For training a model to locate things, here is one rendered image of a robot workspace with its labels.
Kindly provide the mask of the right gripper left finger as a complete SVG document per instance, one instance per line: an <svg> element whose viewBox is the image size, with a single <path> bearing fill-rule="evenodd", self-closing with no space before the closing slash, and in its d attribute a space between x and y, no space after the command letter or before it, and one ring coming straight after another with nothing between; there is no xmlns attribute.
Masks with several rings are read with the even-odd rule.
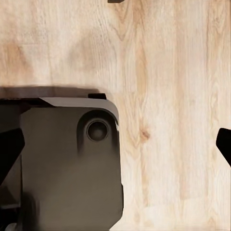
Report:
<svg viewBox="0 0 231 231"><path fill-rule="evenodd" d="M21 128L0 133L0 186L25 147Z"/></svg>

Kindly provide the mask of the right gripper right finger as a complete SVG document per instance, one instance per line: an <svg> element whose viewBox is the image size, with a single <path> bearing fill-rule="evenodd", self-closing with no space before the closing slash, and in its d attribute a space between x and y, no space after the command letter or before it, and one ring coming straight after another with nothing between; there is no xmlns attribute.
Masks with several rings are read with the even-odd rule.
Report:
<svg viewBox="0 0 231 231"><path fill-rule="evenodd" d="M231 166L231 129L219 129L216 139L216 146Z"/></svg>

